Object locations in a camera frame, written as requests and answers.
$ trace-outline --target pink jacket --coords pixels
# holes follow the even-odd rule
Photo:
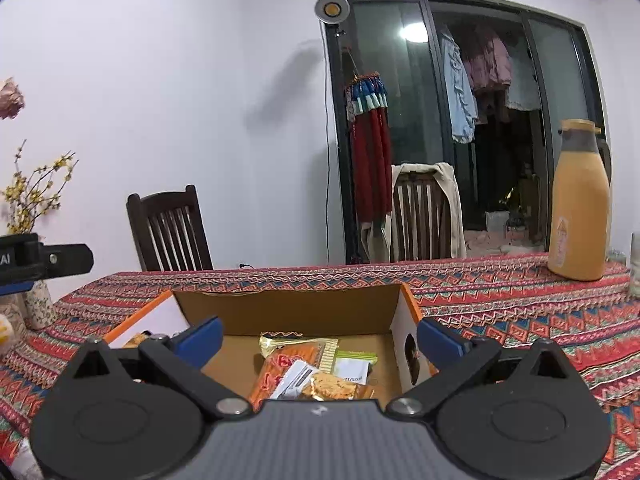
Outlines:
[[[493,29],[486,25],[460,28],[456,41],[474,91],[499,90],[511,84],[511,58]]]

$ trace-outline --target open box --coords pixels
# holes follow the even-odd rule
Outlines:
[[[104,338],[119,348],[136,333],[174,335],[213,316],[217,320],[190,347],[191,355],[198,355],[188,360],[243,397],[249,396],[264,362],[258,346],[264,332],[333,337],[340,350],[374,353],[378,362],[367,384],[383,408],[435,372],[418,350],[422,315],[405,284],[240,294],[176,290],[160,295]]]

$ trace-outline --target pink flower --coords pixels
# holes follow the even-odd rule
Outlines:
[[[24,97],[13,78],[10,77],[0,89],[0,119],[13,119],[22,108],[24,108]]]

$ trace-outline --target chair backrest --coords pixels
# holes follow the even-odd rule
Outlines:
[[[213,269],[195,186],[129,195],[127,212],[142,270]]]
[[[430,173],[401,173],[394,188],[391,261],[451,257],[449,200]]]

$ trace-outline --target table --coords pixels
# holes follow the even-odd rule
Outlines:
[[[505,346],[525,346],[538,336],[557,341],[609,414],[611,445],[598,477],[640,476],[640,301],[627,297],[628,271],[610,263],[598,282],[571,282],[546,268],[545,254],[107,276],[57,302],[59,319],[30,332],[0,365],[0,458],[13,461],[47,388],[78,346],[107,333],[164,290],[323,290],[397,282],[411,287],[425,316],[464,336],[487,335]]]

